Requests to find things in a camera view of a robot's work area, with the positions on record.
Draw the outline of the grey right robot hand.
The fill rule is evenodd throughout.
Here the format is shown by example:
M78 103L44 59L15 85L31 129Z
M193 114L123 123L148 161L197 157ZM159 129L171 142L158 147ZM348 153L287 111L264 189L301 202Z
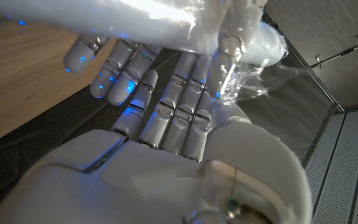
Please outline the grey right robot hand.
M310 223L306 172L235 104L243 65L283 40L264 1L0 1L0 16L160 46L110 130L38 160L0 223Z

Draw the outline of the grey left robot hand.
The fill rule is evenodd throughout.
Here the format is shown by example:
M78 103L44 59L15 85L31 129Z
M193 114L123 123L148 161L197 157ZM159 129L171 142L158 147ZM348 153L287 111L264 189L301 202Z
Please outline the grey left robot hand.
M66 72L81 74L109 39L81 34L63 58ZM89 86L95 98L107 97L110 104L120 105L141 82L152 62L161 52L158 45L119 39Z

